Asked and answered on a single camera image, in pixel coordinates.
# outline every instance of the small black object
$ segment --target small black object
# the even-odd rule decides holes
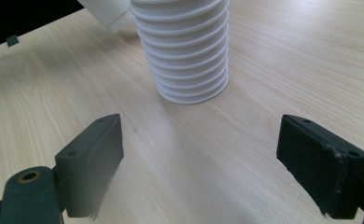
[[[11,47],[13,45],[17,45],[19,43],[19,39],[16,35],[10,36],[7,38],[7,46]]]
[[[96,217],[123,159],[120,115],[96,120],[56,155],[56,166],[12,176],[0,202],[0,224],[59,224],[69,217]]]
[[[310,194],[322,214],[354,218],[364,210],[364,151],[316,123],[284,115],[277,159]]]

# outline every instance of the white ribbed cup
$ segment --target white ribbed cup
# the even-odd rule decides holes
[[[182,105],[220,94],[229,81],[230,0],[131,0],[159,94]]]

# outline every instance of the light wood tabletop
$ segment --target light wood tabletop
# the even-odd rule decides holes
[[[275,157],[283,114],[364,150],[364,1],[231,0],[230,82],[198,105],[162,99],[133,23],[86,9],[0,45],[0,200],[6,181],[120,113],[125,157],[99,217],[72,223],[333,220]]]

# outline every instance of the wood grain surface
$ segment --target wood grain surface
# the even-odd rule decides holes
[[[275,151],[283,114],[364,149],[364,1],[232,0],[230,83],[199,105],[159,96],[133,23],[112,35],[83,9],[20,41],[0,45],[0,200],[120,113],[125,158],[100,216],[68,224],[362,222],[323,217]]]

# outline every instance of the dark floor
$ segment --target dark floor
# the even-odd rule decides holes
[[[77,0],[0,1],[0,44],[81,10]]]

